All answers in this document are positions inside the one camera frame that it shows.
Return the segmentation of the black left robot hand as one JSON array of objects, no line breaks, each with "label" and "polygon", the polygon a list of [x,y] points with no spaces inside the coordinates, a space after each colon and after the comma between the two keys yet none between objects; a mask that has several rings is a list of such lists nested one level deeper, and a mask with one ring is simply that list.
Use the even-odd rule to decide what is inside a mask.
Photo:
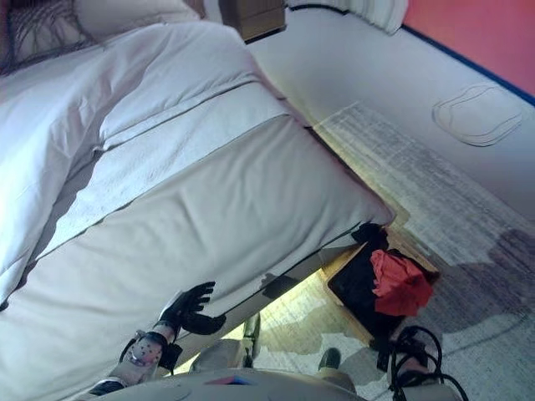
[{"label": "black left robot hand", "polygon": [[210,317],[202,314],[210,301],[215,282],[205,282],[181,292],[161,313],[156,325],[171,327],[177,336],[181,329],[198,335],[211,335],[225,324],[225,314]]}]

